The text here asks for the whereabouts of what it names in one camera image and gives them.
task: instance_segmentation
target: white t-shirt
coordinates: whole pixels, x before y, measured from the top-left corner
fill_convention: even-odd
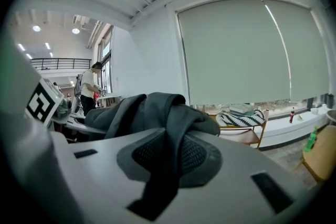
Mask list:
[[[90,91],[90,90],[88,90],[88,88],[86,87],[85,83],[91,85],[92,87],[94,86],[93,73],[92,73],[91,69],[89,69],[88,71],[85,71],[84,74],[83,74],[83,76],[82,76],[81,95],[93,98],[93,95],[95,93],[92,92],[92,91]]]

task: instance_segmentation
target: red bottle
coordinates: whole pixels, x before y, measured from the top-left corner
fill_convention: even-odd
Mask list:
[[[292,111],[290,112],[290,117],[289,117],[289,123],[293,122],[293,118],[294,118],[294,108],[292,109]]]

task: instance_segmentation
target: person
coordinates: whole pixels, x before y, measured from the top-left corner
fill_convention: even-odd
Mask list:
[[[80,102],[83,106],[84,116],[88,114],[88,112],[92,109],[95,109],[95,101],[93,100],[93,96],[95,93],[100,93],[97,86],[95,86],[93,81],[93,73],[98,74],[103,65],[101,62],[96,62],[89,70],[85,71],[82,80],[80,83],[81,86],[81,96]]]
[[[61,90],[61,88],[60,88],[60,86],[59,85],[57,85],[57,83],[56,82],[54,82],[54,85],[56,86],[56,88],[60,91],[60,92],[62,92],[62,90]]]

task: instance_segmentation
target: green bottle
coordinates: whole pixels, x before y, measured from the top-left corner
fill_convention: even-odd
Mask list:
[[[316,137],[316,134],[317,134],[317,126],[315,126],[314,131],[310,134],[310,137],[309,137],[307,146],[306,146],[306,148],[304,149],[304,151],[306,151],[306,152],[311,151],[311,149],[313,148],[313,146],[314,146],[314,144],[315,144],[316,138],[317,138],[317,137]]]

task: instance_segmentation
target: roller blind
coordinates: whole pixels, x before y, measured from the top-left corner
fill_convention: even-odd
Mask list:
[[[291,99],[299,101],[329,92],[327,57],[322,37],[308,9],[265,0],[285,42],[291,71]]]
[[[225,0],[179,13],[191,104],[289,98],[280,35],[260,0]]]

